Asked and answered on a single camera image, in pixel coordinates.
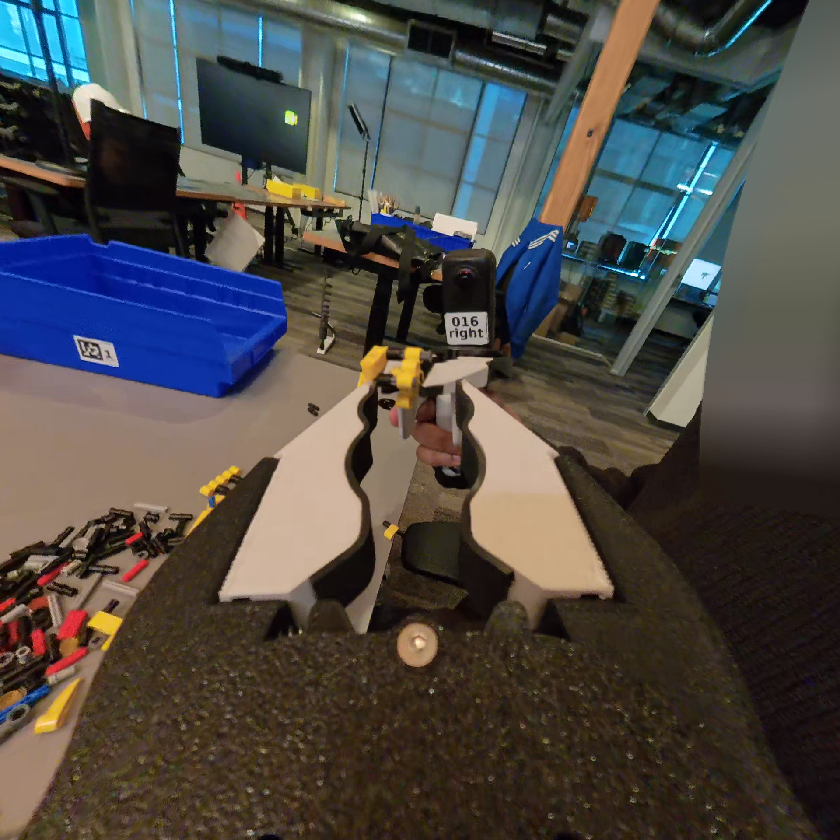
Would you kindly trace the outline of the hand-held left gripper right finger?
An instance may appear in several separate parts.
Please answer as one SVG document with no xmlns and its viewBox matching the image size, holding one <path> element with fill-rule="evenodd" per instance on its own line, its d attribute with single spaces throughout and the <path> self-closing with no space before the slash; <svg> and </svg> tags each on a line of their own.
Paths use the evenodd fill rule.
<svg viewBox="0 0 840 840">
<path fill-rule="evenodd" d="M 460 580 L 475 609 L 520 604 L 537 629 L 554 600 L 611 600 L 615 585 L 559 467 L 559 454 L 483 391 L 458 386 L 461 468 L 471 482 Z"/>
</svg>

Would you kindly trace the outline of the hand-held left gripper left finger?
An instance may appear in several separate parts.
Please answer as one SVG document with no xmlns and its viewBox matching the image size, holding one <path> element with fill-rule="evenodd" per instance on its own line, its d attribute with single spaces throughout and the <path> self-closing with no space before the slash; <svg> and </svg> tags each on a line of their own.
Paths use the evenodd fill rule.
<svg viewBox="0 0 840 840">
<path fill-rule="evenodd" d="M 297 624 L 322 601 L 355 602 L 375 574 L 371 506 L 379 407 L 361 385 L 286 445 L 239 544 L 220 602 L 284 602 Z"/>
</svg>

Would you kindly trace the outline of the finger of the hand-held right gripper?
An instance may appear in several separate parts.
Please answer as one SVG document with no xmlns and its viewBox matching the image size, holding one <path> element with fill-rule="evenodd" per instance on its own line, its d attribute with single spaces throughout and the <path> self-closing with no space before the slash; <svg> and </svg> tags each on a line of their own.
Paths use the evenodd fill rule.
<svg viewBox="0 0 840 840">
<path fill-rule="evenodd" d="M 484 388 L 489 381 L 491 359 L 451 359 L 435 362 L 423 379 L 426 391 L 445 389 L 460 381 Z"/>
</svg>

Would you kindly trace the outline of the yellow toy brick assembly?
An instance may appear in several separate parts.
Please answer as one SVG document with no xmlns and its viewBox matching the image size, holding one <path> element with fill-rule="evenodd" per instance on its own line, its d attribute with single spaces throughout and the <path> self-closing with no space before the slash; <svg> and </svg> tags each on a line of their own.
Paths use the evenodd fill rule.
<svg viewBox="0 0 840 840">
<path fill-rule="evenodd" d="M 432 351 L 418 347 L 375 345 L 361 360 L 357 386 L 376 385 L 392 394 L 394 407 L 408 410 L 419 397 L 434 358 Z"/>
</svg>

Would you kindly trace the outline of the person's right hand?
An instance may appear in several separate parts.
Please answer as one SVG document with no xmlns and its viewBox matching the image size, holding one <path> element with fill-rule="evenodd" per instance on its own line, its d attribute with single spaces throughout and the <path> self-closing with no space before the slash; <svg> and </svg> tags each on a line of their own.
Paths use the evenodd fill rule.
<svg viewBox="0 0 840 840">
<path fill-rule="evenodd" d="M 435 399 L 426 399 L 418 408 L 413 437 L 417 442 L 416 457 L 426 466 L 434 469 L 460 467 L 461 447 L 455 443 L 451 432 L 438 425 Z"/>
</svg>

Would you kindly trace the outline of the blue jacket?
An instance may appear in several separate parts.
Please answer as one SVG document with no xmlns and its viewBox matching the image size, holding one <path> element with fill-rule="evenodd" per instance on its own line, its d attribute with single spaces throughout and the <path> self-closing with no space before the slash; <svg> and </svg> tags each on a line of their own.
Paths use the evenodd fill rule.
<svg viewBox="0 0 840 840">
<path fill-rule="evenodd" d="M 496 338 L 515 360 L 560 299 L 563 255 L 562 227 L 534 217 L 500 259 Z"/>
</svg>

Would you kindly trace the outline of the yellow studded toy plate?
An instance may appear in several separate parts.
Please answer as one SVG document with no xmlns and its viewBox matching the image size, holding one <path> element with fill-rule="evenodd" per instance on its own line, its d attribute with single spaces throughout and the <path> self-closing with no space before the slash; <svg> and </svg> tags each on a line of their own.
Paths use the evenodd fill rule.
<svg viewBox="0 0 840 840">
<path fill-rule="evenodd" d="M 211 499 L 216 496 L 226 495 L 242 480 L 242 472 L 239 467 L 231 466 L 223 473 L 209 480 L 199 489 L 200 494 Z"/>
</svg>

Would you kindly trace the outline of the black bag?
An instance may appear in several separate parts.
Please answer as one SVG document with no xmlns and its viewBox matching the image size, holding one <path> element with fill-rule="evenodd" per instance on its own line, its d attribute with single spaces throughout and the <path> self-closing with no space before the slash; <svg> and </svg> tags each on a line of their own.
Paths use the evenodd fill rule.
<svg viewBox="0 0 840 840">
<path fill-rule="evenodd" d="M 410 225 L 363 224 L 342 218 L 336 220 L 335 226 L 352 269 L 361 268 L 362 261 L 370 255 L 396 261 L 398 302 L 404 302 L 421 283 L 429 282 L 445 258 L 442 248 L 419 237 Z"/>
</svg>

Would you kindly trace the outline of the small wooden desk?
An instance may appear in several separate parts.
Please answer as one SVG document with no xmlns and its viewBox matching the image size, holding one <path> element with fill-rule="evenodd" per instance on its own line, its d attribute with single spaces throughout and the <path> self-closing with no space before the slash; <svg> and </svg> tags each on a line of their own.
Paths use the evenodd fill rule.
<svg viewBox="0 0 840 840">
<path fill-rule="evenodd" d="M 304 243 L 320 249 L 321 257 L 331 267 L 337 267 L 338 262 L 346 264 L 352 262 L 337 233 L 310 231 L 302 236 Z M 372 346 L 385 343 L 406 346 L 410 342 L 410 328 L 421 289 L 430 284 L 439 284 L 442 279 L 440 266 L 429 275 L 429 278 L 411 281 L 408 292 L 400 302 L 399 319 L 394 332 L 388 332 L 387 323 L 391 312 L 392 300 L 396 297 L 398 262 L 390 257 L 370 253 L 358 258 L 354 266 L 361 274 L 375 278 L 371 299 L 369 317 L 364 336 L 364 352 Z"/>
</svg>

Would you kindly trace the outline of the glass display shelving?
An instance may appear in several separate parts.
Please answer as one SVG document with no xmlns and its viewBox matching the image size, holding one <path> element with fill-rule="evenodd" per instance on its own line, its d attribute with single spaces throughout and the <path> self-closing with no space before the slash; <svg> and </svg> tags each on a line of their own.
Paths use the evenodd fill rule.
<svg viewBox="0 0 840 840">
<path fill-rule="evenodd" d="M 593 322 L 636 323 L 665 286 L 682 244 L 657 238 L 652 245 L 604 234 L 597 242 L 570 241 L 563 292 L 573 292 L 583 316 Z M 695 257 L 681 270 L 654 329 L 691 339 L 713 312 L 720 286 L 721 259 Z"/>
</svg>

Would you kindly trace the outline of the black light stand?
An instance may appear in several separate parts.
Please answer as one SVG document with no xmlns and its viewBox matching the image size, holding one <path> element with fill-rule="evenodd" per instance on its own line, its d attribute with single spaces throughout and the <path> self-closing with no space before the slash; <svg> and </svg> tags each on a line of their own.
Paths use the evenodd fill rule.
<svg viewBox="0 0 840 840">
<path fill-rule="evenodd" d="M 357 106 L 355 102 L 351 102 L 348 106 L 348 110 L 350 116 L 353 121 L 353 125 L 355 126 L 357 133 L 360 135 L 361 140 L 364 143 L 364 152 L 362 155 L 362 164 L 361 164 L 361 176 L 360 176 L 360 195 L 359 195 L 359 211 L 358 211 L 358 222 L 362 222 L 362 215 L 363 215 L 363 206 L 364 206 L 364 197 L 367 193 L 368 186 L 366 181 L 367 170 L 368 170 L 368 158 L 370 153 L 371 147 L 371 131 L 367 122 L 364 120 L 364 117 L 361 113 L 360 108 Z"/>
</svg>

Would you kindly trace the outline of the yellow toy angle piece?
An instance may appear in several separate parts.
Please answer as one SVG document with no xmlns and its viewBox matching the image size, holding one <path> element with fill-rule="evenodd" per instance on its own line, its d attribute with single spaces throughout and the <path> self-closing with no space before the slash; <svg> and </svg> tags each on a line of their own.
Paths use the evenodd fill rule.
<svg viewBox="0 0 840 840">
<path fill-rule="evenodd" d="M 112 640 L 123 624 L 123 618 L 110 612 L 99 611 L 88 621 L 87 628 L 92 630 L 94 635 L 103 638 L 99 649 L 104 653 L 109 650 Z"/>
</svg>

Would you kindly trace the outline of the pile of black red pins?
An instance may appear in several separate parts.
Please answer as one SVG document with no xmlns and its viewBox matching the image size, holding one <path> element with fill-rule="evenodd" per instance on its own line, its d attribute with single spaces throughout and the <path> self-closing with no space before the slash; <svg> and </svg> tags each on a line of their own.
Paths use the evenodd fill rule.
<svg viewBox="0 0 840 840">
<path fill-rule="evenodd" d="M 2 709 L 52 686 L 42 702 L 79 678 L 79 667 L 103 640 L 88 629 L 90 618 L 99 611 L 122 617 L 139 578 L 183 542 L 194 519 L 160 506 L 111 507 L 2 560 Z M 2 722 L 2 736 L 23 727 L 37 705 L 16 709 Z"/>
</svg>

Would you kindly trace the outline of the white leaning board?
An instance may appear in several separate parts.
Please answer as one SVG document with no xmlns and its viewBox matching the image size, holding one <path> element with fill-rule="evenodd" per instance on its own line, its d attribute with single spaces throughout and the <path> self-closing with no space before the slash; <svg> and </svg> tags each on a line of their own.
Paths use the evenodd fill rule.
<svg viewBox="0 0 840 840">
<path fill-rule="evenodd" d="M 262 249 L 265 238 L 247 219 L 231 210 L 217 225 L 213 241 L 206 247 L 206 259 L 215 267 L 245 271 Z"/>
</svg>

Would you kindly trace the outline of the blue plastic bin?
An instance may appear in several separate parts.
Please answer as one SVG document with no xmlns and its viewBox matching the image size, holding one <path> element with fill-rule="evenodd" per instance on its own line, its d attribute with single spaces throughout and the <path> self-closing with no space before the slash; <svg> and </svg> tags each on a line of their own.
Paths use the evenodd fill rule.
<svg viewBox="0 0 840 840">
<path fill-rule="evenodd" d="M 2 355 L 222 397 L 286 332 L 273 280 L 86 235 L 2 243 Z"/>
</svg>

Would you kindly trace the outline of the long wooden desk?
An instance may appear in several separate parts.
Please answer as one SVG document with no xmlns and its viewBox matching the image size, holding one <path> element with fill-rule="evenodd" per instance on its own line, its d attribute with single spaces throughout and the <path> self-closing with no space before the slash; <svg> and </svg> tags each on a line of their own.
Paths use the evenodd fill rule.
<svg viewBox="0 0 840 840">
<path fill-rule="evenodd" d="M 33 190 L 35 186 L 48 185 L 62 190 L 82 190 L 86 177 L 78 172 L 54 164 L 41 164 L 24 161 L 12 156 L 1 156 L 2 182 L 10 182 L 20 175 L 24 178 L 24 187 Z M 216 202 L 225 204 L 243 204 L 261 207 L 264 211 L 263 261 L 268 266 L 290 270 L 285 265 L 284 249 L 287 212 L 291 209 L 302 211 L 316 221 L 316 230 L 321 232 L 325 217 L 338 217 L 349 205 L 338 198 L 325 196 L 317 200 L 310 197 L 285 197 L 267 189 L 253 185 L 234 183 L 215 183 L 180 176 L 176 194 L 181 199 Z"/>
</svg>

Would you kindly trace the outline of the black monitor on stand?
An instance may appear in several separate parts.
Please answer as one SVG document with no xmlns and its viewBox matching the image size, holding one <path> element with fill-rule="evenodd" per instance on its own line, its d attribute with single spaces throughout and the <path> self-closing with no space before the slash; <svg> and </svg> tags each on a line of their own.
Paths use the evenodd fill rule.
<svg viewBox="0 0 840 840">
<path fill-rule="evenodd" d="M 310 90 L 277 73 L 196 59 L 201 142 L 216 150 L 304 175 L 308 170 Z"/>
</svg>

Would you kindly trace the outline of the yellow toy wedge panel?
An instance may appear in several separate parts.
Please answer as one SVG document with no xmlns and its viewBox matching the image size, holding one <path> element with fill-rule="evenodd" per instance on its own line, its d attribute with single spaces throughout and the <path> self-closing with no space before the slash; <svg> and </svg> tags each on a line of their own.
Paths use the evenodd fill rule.
<svg viewBox="0 0 840 840">
<path fill-rule="evenodd" d="M 60 692 L 34 726 L 34 734 L 44 735 L 64 727 L 75 702 L 82 678 L 67 680 L 60 686 Z"/>
</svg>

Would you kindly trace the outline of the blue toy beam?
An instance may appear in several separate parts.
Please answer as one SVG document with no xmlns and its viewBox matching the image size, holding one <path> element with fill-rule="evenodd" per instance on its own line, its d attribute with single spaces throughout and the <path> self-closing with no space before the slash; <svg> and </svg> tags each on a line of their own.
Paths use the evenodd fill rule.
<svg viewBox="0 0 840 840">
<path fill-rule="evenodd" d="M 1 709 L 1 722 L 5 721 L 10 715 L 15 713 L 15 710 L 20 707 L 31 709 L 37 705 L 42 699 L 47 697 L 52 691 L 52 686 L 42 685 L 30 691 L 25 696 L 18 699 L 11 706 Z"/>
</svg>

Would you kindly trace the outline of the black office chair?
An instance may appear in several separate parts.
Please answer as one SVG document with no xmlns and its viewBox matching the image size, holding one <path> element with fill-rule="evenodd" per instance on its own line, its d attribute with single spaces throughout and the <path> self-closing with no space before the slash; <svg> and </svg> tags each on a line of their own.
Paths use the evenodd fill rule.
<svg viewBox="0 0 840 840">
<path fill-rule="evenodd" d="M 84 201 L 95 242 L 204 258 L 203 208 L 178 194 L 177 129 L 90 101 Z"/>
</svg>

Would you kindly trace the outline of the wooden post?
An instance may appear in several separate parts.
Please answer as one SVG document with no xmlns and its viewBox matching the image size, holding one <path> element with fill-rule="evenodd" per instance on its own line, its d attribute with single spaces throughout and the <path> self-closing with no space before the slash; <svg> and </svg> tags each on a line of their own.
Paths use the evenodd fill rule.
<svg viewBox="0 0 840 840">
<path fill-rule="evenodd" d="M 540 221 L 567 228 L 659 1 L 622 1 L 598 57 L 570 138 L 560 158 Z"/>
</svg>

